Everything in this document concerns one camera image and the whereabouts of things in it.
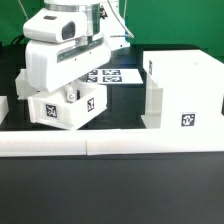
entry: white foam block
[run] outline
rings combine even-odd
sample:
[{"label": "white foam block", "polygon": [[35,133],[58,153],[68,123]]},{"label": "white foam block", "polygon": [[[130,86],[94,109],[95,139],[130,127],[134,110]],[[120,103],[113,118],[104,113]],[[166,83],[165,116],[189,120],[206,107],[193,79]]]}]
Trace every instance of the white foam block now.
[{"label": "white foam block", "polygon": [[86,155],[85,132],[0,132],[0,157]]},{"label": "white foam block", "polygon": [[220,129],[140,129],[91,133],[87,155],[223,151]]},{"label": "white foam block", "polygon": [[0,96],[0,124],[9,112],[8,101],[6,96]]}]

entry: black table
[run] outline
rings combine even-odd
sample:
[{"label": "black table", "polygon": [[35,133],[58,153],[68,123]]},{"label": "black table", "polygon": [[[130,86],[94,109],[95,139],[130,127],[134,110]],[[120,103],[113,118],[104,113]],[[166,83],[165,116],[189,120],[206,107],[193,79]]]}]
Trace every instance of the black table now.
[{"label": "black table", "polygon": [[[148,47],[132,46],[125,57],[115,55],[110,66],[139,68],[144,80],[141,52]],[[25,65],[23,52],[24,46],[9,46],[0,55],[0,95],[8,96],[10,107],[1,130],[51,130],[30,124],[26,102],[17,101],[14,80]],[[142,127],[145,86],[113,88],[108,88],[108,111],[83,129]],[[127,101],[143,97],[141,106],[120,105],[121,95]],[[129,106],[138,110],[126,117]],[[113,115],[118,111],[122,119]],[[222,152],[0,158],[4,224],[222,224],[223,189]]]}]

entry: green background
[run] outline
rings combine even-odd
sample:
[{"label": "green background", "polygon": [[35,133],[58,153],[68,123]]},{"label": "green background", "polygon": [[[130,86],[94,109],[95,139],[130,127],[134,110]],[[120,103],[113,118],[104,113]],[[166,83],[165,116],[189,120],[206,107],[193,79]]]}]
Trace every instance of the green background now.
[{"label": "green background", "polygon": [[[42,0],[21,0],[29,17]],[[123,12],[124,0],[120,0]],[[25,17],[16,0],[1,2],[0,40],[8,45],[22,34]],[[135,44],[192,44],[215,57],[224,56],[223,0],[129,0],[126,23]]]}]

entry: white platform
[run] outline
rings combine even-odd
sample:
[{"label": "white platform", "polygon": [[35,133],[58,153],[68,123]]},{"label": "white platform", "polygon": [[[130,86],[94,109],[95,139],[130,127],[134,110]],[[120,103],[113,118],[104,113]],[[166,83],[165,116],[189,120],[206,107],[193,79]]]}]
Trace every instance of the white platform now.
[{"label": "white platform", "polygon": [[143,67],[147,128],[224,127],[221,62],[200,50],[145,51]]},{"label": "white platform", "polygon": [[222,129],[1,132],[0,157],[224,151]]}]

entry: white box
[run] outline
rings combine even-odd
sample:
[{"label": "white box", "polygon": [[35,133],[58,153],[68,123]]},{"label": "white box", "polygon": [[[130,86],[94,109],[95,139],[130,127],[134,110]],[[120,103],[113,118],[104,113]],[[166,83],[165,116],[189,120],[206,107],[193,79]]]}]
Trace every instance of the white box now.
[{"label": "white box", "polygon": [[76,130],[107,108],[106,86],[78,81],[76,88],[80,91],[80,99],[75,103],[67,102],[63,88],[29,97],[31,122]]},{"label": "white box", "polygon": [[145,51],[143,57],[147,128],[224,127],[221,62],[201,50]]}]

